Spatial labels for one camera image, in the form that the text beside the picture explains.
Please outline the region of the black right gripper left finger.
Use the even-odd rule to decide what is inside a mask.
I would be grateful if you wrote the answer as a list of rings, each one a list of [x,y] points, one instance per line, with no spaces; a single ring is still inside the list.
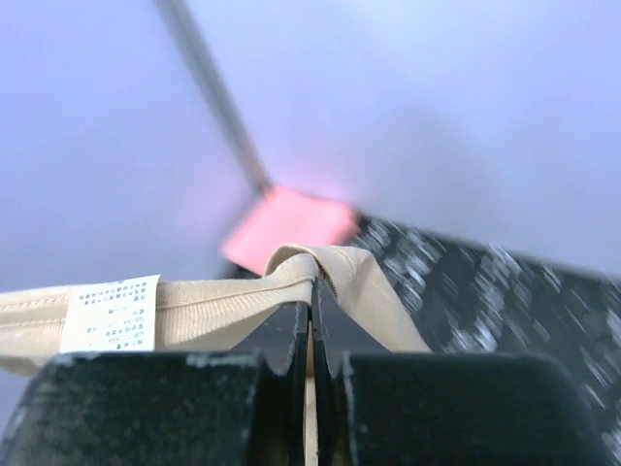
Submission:
[[[276,308],[228,351],[51,359],[1,441],[5,465],[300,465],[308,311]]]

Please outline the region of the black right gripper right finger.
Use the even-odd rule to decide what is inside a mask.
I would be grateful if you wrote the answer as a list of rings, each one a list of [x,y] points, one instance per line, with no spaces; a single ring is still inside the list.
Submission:
[[[320,465],[610,465],[577,383],[543,355],[392,352],[318,281]]]

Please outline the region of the beige t shirt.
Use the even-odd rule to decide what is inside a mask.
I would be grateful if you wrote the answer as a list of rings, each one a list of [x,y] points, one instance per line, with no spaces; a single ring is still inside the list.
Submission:
[[[228,351],[278,307],[308,306],[304,399],[304,461],[319,465],[311,298],[326,282],[341,308],[387,350],[425,353],[428,345],[366,250],[351,247],[284,246],[256,279],[165,282],[156,291],[155,349],[152,351],[59,351],[71,293],[79,287],[53,286],[5,293],[1,297],[1,367],[27,376],[29,383],[58,355],[82,352]]]

